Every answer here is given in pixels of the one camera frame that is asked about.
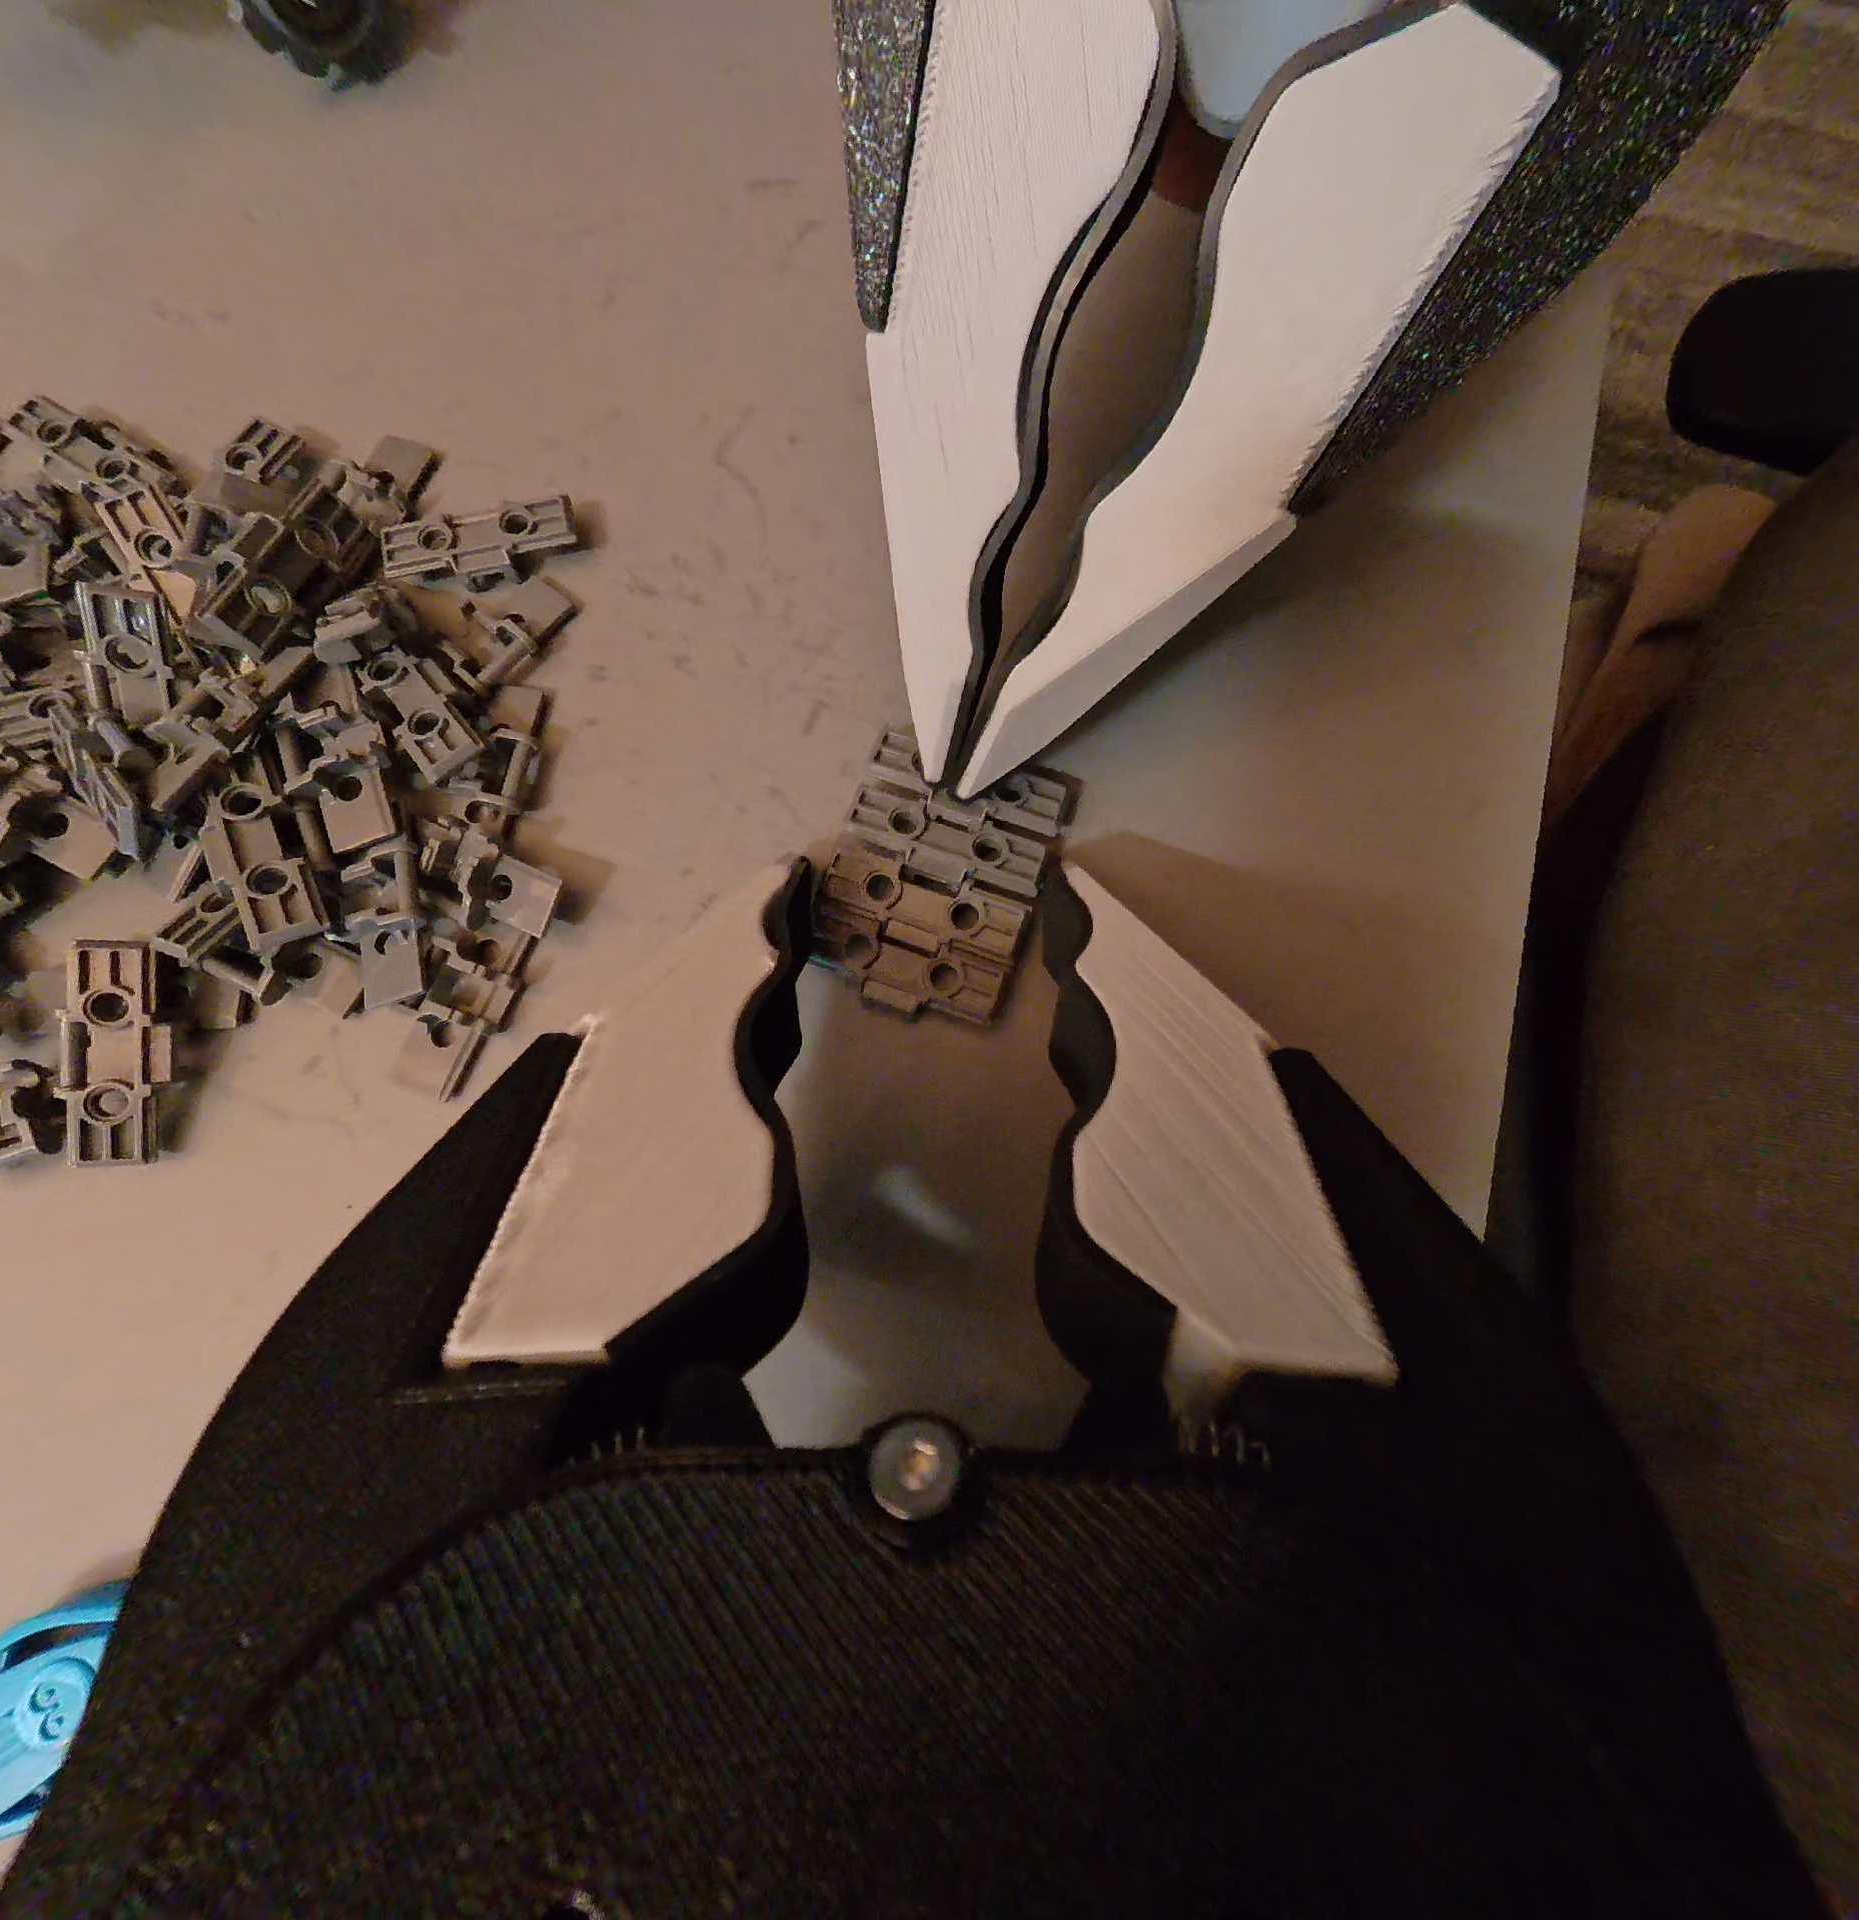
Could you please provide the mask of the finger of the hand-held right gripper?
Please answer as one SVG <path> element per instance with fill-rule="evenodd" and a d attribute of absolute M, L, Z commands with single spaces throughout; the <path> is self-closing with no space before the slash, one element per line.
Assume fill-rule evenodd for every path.
<path fill-rule="evenodd" d="M 1182 387 L 1088 507 L 1060 607 L 984 699 L 960 794 L 1046 750 L 1289 536 L 1309 468 L 1559 85 L 1469 5 L 1377 14 L 1272 74 L 1206 208 Z"/>
<path fill-rule="evenodd" d="M 903 684 L 953 781 L 992 568 L 1040 489 L 1060 329 L 1134 213 L 1178 71 L 1154 2 L 934 5 L 888 323 L 867 338 Z"/>

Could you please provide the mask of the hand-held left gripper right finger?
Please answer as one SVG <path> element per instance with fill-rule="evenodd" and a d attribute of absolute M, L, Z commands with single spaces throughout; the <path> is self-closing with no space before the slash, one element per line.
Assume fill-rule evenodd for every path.
<path fill-rule="evenodd" d="M 1187 1421 L 1262 1374 L 1392 1386 L 1270 1034 L 1078 865 L 1049 884 L 1042 956 L 1071 1097 L 1038 1233 L 1060 1353 Z"/>

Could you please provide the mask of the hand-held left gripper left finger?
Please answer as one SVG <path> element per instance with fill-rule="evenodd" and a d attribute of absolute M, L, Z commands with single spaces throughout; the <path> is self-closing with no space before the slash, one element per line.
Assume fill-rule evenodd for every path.
<path fill-rule="evenodd" d="M 449 1368 L 617 1358 L 750 1368 L 809 1281 L 774 1091 L 800 1051 L 813 867 L 767 867 L 583 1030 L 440 1350 Z"/>

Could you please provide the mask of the assembled grey track strip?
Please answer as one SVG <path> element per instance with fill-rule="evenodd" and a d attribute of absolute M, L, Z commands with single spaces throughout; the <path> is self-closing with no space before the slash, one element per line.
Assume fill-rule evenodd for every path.
<path fill-rule="evenodd" d="M 872 1006 L 990 1027 L 1060 839 L 954 839 L 886 844 L 844 832 L 814 898 L 814 954 Z"/>

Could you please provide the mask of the pile of grey track links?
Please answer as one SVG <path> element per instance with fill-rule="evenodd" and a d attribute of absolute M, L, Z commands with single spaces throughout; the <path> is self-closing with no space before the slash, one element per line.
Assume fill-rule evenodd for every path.
<path fill-rule="evenodd" d="M 439 450 L 254 418 L 199 482 L 127 425 L 0 416 L 0 1169 L 149 1166 L 186 1044 L 299 988 L 414 1020 L 462 1093 L 563 881 L 531 671 L 564 492 L 431 508 Z"/>

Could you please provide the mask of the tan cloth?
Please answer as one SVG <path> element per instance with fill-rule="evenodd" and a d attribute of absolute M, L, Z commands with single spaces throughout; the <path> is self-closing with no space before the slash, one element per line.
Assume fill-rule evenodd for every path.
<path fill-rule="evenodd" d="M 1704 620 L 1774 512 L 1775 502 L 1758 491 L 1694 491 L 1649 529 L 1626 580 L 1572 612 L 1541 802 L 1545 833 L 1684 688 Z"/>

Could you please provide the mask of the person's grey trouser leg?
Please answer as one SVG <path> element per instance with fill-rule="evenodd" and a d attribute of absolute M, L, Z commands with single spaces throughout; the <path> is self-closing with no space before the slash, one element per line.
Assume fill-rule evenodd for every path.
<path fill-rule="evenodd" d="M 1569 1313 L 1859 1915 L 1859 429 L 1541 826 L 1493 1238 Z"/>

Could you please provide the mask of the yellow black toy vehicle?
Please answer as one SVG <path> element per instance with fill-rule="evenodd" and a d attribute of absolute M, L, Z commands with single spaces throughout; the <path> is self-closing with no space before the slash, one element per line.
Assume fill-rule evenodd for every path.
<path fill-rule="evenodd" d="M 227 2 L 224 10 L 263 52 L 332 91 L 379 84 L 414 40 L 404 2 Z"/>

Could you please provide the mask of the light blue brick separator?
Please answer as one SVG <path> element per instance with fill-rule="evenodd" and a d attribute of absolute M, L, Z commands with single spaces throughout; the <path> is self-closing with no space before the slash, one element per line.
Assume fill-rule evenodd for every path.
<path fill-rule="evenodd" d="M 129 1585 L 109 1580 L 0 1634 L 0 1840 L 22 1836 L 42 1810 Z"/>

